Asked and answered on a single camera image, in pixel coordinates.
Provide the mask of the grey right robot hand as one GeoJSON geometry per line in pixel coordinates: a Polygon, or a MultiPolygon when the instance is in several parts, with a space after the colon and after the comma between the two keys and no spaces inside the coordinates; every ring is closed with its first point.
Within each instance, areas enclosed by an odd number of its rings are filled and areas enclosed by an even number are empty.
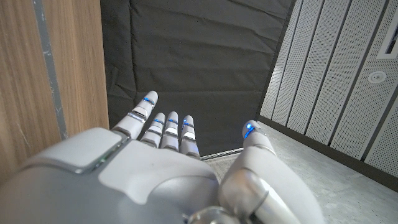
{"type": "Polygon", "coordinates": [[[253,120],[226,174],[200,159],[191,116],[152,116],[150,91],[113,129],[28,159],[1,186],[2,223],[323,223],[305,182],[253,120]]]}

